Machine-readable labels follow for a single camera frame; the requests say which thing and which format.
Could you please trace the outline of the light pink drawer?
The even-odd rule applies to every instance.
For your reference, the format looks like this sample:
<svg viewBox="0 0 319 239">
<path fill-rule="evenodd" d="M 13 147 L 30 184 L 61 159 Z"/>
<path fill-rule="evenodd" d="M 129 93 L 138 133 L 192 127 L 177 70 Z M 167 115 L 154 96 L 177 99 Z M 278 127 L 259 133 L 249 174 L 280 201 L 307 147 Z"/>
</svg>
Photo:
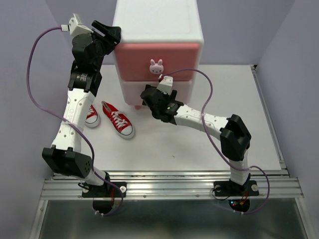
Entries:
<svg viewBox="0 0 319 239">
<path fill-rule="evenodd" d="M 125 102 L 130 106 L 140 106 L 142 99 L 140 94 L 145 90 L 146 85 L 157 87 L 159 82 L 126 82 L 120 80 L 120 85 Z M 173 90 L 177 90 L 176 100 L 188 104 L 193 90 L 193 81 L 174 81 Z"/>
</svg>

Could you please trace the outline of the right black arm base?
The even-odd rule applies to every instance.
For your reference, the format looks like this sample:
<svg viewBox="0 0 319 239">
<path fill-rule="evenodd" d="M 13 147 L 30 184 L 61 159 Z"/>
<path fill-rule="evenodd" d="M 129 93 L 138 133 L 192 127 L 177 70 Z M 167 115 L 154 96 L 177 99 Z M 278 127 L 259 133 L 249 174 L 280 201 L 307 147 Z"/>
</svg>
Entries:
<svg viewBox="0 0 319 239">
<path fill-rule="evenodd" d="M 247 213 L 250 209 L 250 197 L 260 195 L 257 182 L 248 180 L 244 185 L 232 181 L 216 181 L 211 191 L 212 196 L 219 201 L 228 201 L 232 210 Z"/>
</svg>

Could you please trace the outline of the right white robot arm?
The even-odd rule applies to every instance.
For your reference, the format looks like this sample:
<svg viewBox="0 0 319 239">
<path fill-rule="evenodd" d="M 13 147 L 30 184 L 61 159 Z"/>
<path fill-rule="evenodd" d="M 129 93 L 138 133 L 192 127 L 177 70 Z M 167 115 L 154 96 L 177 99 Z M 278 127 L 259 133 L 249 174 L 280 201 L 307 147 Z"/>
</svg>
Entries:
<svg viewBox="0 0 319 239">
<path fill-rule="evenodd" d="M 242 119 L 238 115 L 217 117 L 202 113 L 175 100 L 176 94 L 176 90 L 168 95 L 147 85 L 140 97 L 155 119 L 196 129 L 219 140 L 220 153 L 231 169 L 229 188 L 234 194 L 244 192 L 249 180 L 247 154 L 251 134 Z"/>
</svg>

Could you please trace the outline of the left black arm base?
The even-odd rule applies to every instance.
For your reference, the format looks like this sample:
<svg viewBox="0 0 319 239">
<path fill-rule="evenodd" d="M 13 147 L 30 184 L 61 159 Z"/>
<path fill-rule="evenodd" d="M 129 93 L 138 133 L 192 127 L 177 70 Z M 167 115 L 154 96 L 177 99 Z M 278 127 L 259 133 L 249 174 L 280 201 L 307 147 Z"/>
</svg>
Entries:
<svg viewBox="0 0 319 239">
<path fill-rule="evenodd" d="M 95 215 L 100 217 L 115 214 L 123 204 L 126 197 L 127 183 L 124 181 L 114 182 L 116 187 L 94 186 L 87 183 L 78 183 L 82 189 L 82 198 L 93 199 L 92 208 Z"/>
</svg>

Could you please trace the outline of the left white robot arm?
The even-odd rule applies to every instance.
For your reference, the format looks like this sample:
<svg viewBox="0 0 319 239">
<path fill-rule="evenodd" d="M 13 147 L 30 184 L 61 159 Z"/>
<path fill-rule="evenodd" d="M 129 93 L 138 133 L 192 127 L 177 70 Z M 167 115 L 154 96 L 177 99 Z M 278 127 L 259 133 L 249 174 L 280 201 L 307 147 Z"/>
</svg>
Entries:
<svg viewBox="0 0 319 239">
<path fill-rule="evenodd" d="M 82 154 L 83 129 L 102 80 L 101 66 L 121 41 L 119 26 L 106 26 L 93 21 L 93 29 L 70 23 L 74 61 L 68 82 L 67 104 L 59 131 L 42 157 L 53 172 L 73 176 L 94 185 L 99 196 L 110 193 L 109 176 L 93 166 L 93 157 Z"/>
</svg>

